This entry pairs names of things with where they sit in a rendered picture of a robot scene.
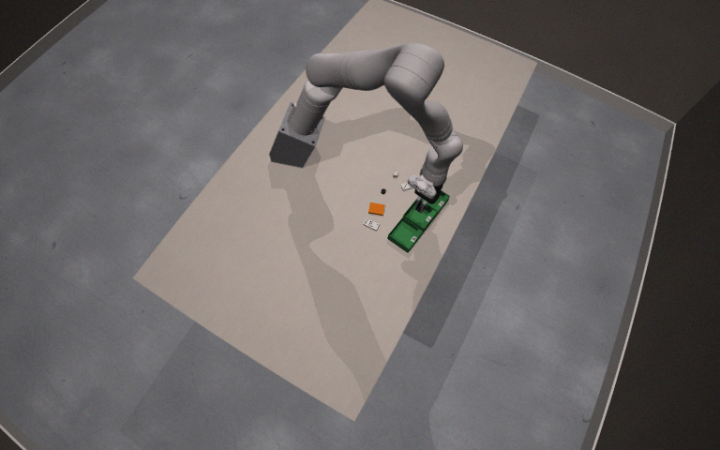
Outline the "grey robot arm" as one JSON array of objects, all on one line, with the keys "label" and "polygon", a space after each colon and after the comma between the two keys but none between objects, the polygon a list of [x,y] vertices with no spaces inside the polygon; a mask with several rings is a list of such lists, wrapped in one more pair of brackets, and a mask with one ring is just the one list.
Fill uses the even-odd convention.
[{"label": "grey robot arm", "polygon": [[463,143],[453,130],[444,106],[425,101],[443,69],[441,54],[421,43],[372,51],[313,54],[307,61],[308,80],[287,122],[295,133],[310,135],[343,87],[370,91],[384,85],[393,99],[420,124],[432,145],[425,160],[427,172],[444,175],[461,154]]}]

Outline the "green bin rack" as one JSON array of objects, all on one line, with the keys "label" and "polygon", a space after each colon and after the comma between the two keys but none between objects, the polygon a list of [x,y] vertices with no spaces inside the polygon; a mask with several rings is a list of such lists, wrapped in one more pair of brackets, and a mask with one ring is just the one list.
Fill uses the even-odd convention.
[{"label": "green bin rack", "polygon": [[415,200],[403,215],[403,218],[388,234],[388,240],[408,253],[424,231],[428,228],[433,219],[446,205],[449,198],[449,195],[441,191],[439,199],[434,204],[430,204],[428,202],[422,214],[414,209],[417,202],[417,200]]}]

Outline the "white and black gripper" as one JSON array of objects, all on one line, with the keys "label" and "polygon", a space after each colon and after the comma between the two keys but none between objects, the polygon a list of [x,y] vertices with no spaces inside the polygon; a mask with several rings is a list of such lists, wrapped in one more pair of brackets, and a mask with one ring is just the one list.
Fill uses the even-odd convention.
[{"label": "white and black gripper", "polygon": [[[415,210],[420,206],[421,200],[424,199],[419,213],[422,213],[426,204],[434,204],[441,195],[441,189],[446,181],[447,174],[441,176],[435,176],[427,172],[425,164],[420,171],[421,176],[411,175],[408,178],[408,184],[415,189],[414,193],[418,195],[416,198],[417,202],[414,207]],[[423,208],[424,207],[424,208]]]}]

